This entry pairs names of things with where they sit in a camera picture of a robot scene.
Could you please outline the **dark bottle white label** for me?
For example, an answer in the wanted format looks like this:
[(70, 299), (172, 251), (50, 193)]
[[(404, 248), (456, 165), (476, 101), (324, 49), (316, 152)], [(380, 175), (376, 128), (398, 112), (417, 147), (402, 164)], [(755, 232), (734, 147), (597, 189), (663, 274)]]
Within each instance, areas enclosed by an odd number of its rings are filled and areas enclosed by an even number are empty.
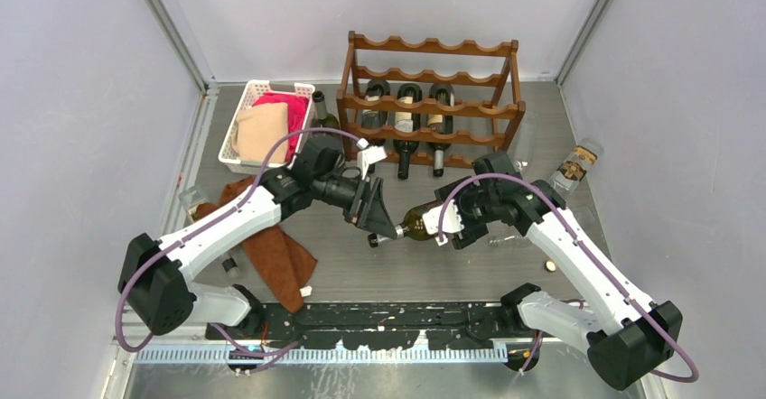
[[(416, 83), (405, 83), (397, 92), (397, 100), (402, 104), (414, 104), (423, 98), (422, 89)], [(411, 112), (396, 112), (394, 128), (402, 133), (413, 133), (420, 129), (421, 118), (419, 114)], [(419, 147), (418, 141), (394, 140), (393, 146), (399, 156), (397, 165), (397, 177), (404, 181), (408, 179), (412, 155)]]

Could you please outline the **dark wine bottle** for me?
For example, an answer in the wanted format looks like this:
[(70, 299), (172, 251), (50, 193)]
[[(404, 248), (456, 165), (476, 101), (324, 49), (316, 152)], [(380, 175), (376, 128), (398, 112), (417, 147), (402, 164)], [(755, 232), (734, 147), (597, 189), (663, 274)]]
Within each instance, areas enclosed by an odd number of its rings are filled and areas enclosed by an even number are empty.
[[(429, 97), (438, 103), (451, 107), (454, 105), (453, 86), (446, 83), (434, 83), (429, 89)], [(453, 133), (453, 117), (442, 114), (428, 115), (426, 119), (427, 127), (432, 132), (441, 135), (450, 135)], [(434, 153), (434, 164), (432, 174), (435, 178), (444, 175), (445, 152), (450, 148), (446, 143), (428, 143), (428, 146)]]

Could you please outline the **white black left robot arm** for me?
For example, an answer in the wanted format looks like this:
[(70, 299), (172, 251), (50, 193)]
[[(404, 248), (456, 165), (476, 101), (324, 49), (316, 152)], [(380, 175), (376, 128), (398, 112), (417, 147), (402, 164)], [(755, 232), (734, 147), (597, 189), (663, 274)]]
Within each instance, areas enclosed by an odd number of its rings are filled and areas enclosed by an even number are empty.
[(261, 173), (245, 191), (205, 218), (153, 239), (146, 233), (127, 245), (117, 283), (120, 303), (129, 305), (151, 336), (162, 336), (184, 322), (217, 323), (243, 339), (255, 337), (264, 324), (258, 300), (241, 285), (221, 288), (197, 283), (211, 263), (247, 238), (276, 226), (319, 200), (341, 209), (354, 227), (394, 239), (397, 225), (382, 199), (382, 180), (367, 175), (369, 162), (386, 152), (363, 139), (360, 174), (337, 170), (341, 141), (331, 129), (311, 129), (294, 159)]

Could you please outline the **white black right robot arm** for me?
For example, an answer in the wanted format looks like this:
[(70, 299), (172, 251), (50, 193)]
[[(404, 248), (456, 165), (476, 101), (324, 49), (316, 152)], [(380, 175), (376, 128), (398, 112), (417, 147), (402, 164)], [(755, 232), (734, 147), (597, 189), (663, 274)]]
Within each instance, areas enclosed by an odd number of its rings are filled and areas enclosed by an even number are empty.
[(426, 221), (438, 244), (473, 244), (488, 224), (515, 228), (541, 249), (583, 298), (579, 309), (525, 283), (501, 299), (502, 326), (521, 337), (547, 333), (576, 348), (605, 384), (622, 391), (673, 356), (683, 322), (671, 301), (656, 302), (587, 236), (565, 201), (543, 180), (524, 181), (505, 153), (475, 160), (474, 174), (434, 193)]

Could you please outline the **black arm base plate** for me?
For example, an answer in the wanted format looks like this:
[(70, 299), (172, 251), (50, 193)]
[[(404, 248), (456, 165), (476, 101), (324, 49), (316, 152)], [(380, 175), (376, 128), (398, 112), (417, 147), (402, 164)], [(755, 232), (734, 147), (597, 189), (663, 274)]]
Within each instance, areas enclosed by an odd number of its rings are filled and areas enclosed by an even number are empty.
[(429, 350), (489, 348), (494, 342), (533, 339), (535, 334), (505, 319), (498, 302), (322, 302), (293, 314), (266, 303), (255, 329), (228, 328), (239, 343), (264, 340), (278, 348), (297, 342), (306, 349), (373, 351), (413, 348), (424, 339)]

